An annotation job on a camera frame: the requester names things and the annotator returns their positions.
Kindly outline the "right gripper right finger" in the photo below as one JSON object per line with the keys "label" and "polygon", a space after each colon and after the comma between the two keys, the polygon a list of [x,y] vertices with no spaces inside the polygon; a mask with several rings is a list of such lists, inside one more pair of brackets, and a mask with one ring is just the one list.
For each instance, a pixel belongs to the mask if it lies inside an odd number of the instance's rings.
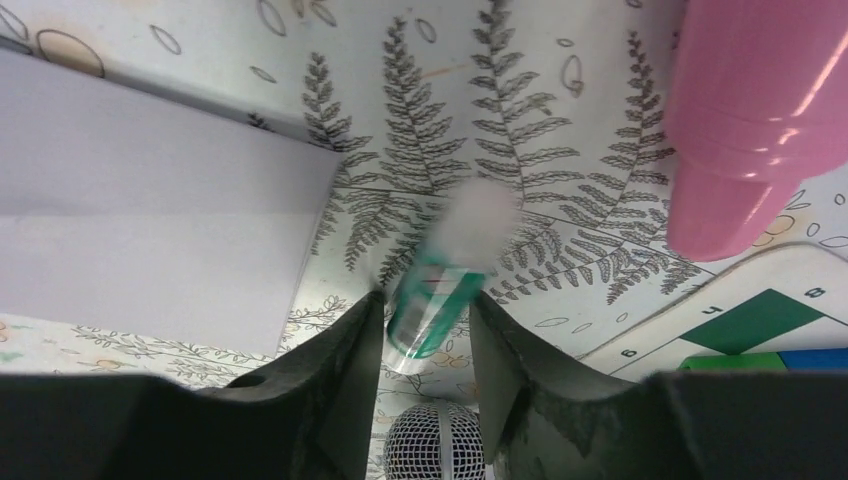
{"label": "right gripper right finger", "polygon": [[486,461],[499,479],[843,479],[847,377],[672,371],[632,383],[470,309]]}

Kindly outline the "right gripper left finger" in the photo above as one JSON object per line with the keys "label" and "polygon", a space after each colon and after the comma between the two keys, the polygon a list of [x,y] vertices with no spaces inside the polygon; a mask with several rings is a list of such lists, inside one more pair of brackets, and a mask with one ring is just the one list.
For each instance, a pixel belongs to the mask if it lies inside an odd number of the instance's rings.
{"label": "right gripper left finger", "polygon": [[141,374],[1,378],[5,479],[362,479],[385,297],[228,385]]}

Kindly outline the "small green white bottle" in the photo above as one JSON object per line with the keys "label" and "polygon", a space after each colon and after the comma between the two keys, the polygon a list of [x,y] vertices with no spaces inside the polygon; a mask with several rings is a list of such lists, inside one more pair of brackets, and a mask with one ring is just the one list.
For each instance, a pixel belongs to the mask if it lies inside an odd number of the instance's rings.
{"label": "small green white bottle", "polygon": [[518,222],[516,195],[487,179],[458,187],[417,249],[393,297],[383,362],[417,374],[482,291]]}

